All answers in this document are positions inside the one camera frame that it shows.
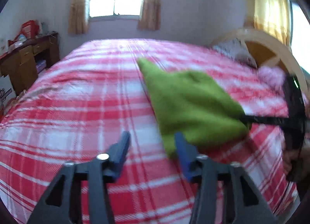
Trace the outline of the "person's right hand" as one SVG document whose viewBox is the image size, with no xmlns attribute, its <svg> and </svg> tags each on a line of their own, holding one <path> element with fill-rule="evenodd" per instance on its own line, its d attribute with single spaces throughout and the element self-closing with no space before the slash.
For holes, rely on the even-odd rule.
<svg viewBox="0 0 310 224">
<path fill-rule="evenodd" d="M 287 175 L 292 170 L 292 161 L 298 157 L 303 160 L 303 176 L 309 174 L 309 146 L 303 147 L 299 152 L 297 150 L 288 151 L 283 149 L 282 161 L 284 167 L 284 173 Z"/>
</svg>

